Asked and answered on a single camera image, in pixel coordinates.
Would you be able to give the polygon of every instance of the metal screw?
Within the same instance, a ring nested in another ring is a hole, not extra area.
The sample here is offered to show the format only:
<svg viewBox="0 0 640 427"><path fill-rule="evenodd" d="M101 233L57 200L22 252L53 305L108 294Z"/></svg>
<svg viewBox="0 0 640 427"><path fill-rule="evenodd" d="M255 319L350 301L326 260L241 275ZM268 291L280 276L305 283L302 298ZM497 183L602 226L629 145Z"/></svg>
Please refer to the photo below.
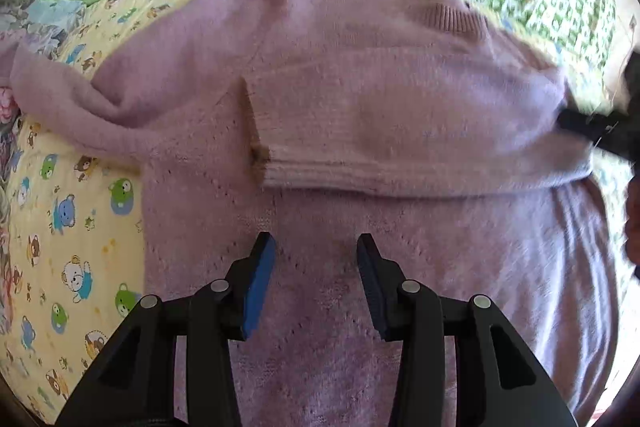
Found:
<svg viewBox="0 0 640 427"><path fill-rule="evenodd" d="M407 279L402 283L402 289L407 293L418 293L420 291L420 283L411 279Z"/></svg>
<svg viewBox="0 0 640 427"><path fill-rule="evenodd" d="M155 295L145 295L140 299L140 306L146 309L153 308L156 304L158 304L158 297Z"/></svg>
<svg viewBox="0 0 640 427"><path fill-rule="evenodd" d="M491 299L486 295L476 295L474 297L474 304L478 306L478 308L485 310L491 306Z"/></svg>
<svg viewBox="0 0 640 427"><path fill-rule="evenodd" d="M211 289L216 293L226 292L229 289L229 283L226 279L216 279L211 283Z"/></svg>

